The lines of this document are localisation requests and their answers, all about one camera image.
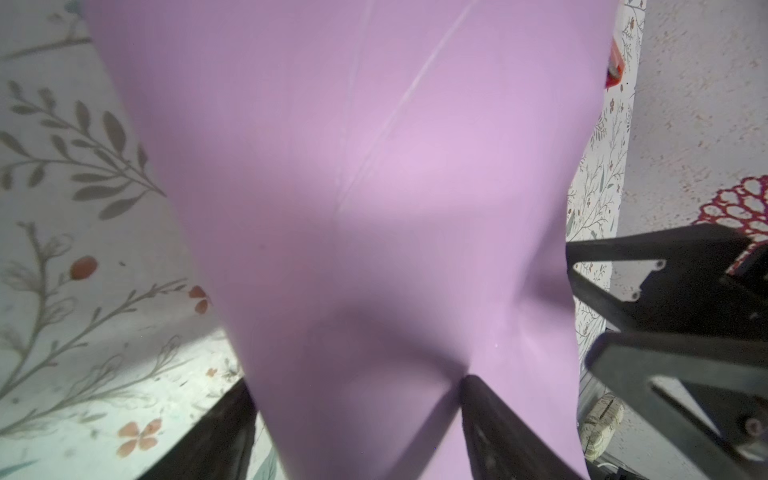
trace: screw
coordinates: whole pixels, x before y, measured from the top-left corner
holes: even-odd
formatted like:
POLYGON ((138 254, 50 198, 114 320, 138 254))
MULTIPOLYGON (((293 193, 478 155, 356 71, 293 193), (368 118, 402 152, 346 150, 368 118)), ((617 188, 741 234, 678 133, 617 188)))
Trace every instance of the screw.
POLYGON ((759 419, 750 417, 744 422, 744 430, 752 437, 759 437, 765 431, 765 427, 759 419))

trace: black metal frame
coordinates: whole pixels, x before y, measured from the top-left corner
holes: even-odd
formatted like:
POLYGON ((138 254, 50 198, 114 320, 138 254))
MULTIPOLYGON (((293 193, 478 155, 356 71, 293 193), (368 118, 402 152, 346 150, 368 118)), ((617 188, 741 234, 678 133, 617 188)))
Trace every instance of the black metal frame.
MULTIPOLYGON (((749 244, 735 230, 696 225, 566 246, 574 295, 621 330, 598 337, 587 367, 715 480, 768 478, 764 463, 737 451, 761 440, 745 420, 768 415, 768 246, 726 274, 749 244), (612 260, 659 264, 627 302, 573 269, 612 260), (718 432, 654 376, 680 379, 718 432)), ((480 378, 465 377, 459 397, 475 480, 579 478, 480 378)), ((256 412, 240 380, 142 479, 244 480, 256 412)))

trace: red doily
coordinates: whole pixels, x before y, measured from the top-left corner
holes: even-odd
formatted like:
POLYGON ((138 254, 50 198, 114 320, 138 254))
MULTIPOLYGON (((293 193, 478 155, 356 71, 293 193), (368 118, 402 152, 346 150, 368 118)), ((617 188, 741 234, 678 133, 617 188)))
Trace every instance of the red doily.
POLYGON ((768 243, 768 175, 747 177, 733 188, 718 190, 699 209, 696 223, 718 223, 744 233, 753 243, 731 267, 735 269, 758 245, 768 243))

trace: floral wallpaper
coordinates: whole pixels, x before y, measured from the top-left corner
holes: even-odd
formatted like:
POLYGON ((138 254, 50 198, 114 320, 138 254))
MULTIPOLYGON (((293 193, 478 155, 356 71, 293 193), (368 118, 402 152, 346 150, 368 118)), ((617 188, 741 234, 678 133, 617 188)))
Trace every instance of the floral wallpaper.
MULTIPOLYGON (((79 2, 0 18, 0 478, 136 478, 243 371, 79 2)), ((624 78, 568 193, 569 240, 616 232, 643 18, 621 9, 624 78)), ((583 352, 603 323, 577 314, 583 352)), ((261 417, 256 432, 248 479, 284 478, 261 417)))
MULTIPOLYGON (((616 236, 644 24, 644 0, 632 0, 619 8, 614 40, 625 62, 624 75, 620 84, 606 90, 603 111, 568 191, 568 241, 616 236)), ((609 290, 611 262, 584 262, 575 268, 609 290)), ((605 320, 576 301, 580 360, 584 360, 589 346, 604 331, 605 320)))

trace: lavender fabric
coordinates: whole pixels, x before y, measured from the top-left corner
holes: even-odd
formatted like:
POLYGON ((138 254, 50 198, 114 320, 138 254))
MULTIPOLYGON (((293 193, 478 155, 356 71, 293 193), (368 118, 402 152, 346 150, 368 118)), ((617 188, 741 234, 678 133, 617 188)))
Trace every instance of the lavender fabric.
POLYGON ((480 375, 575 471, 566 192, 615 0, 94 0, 290 478, 471 478, 480 375))

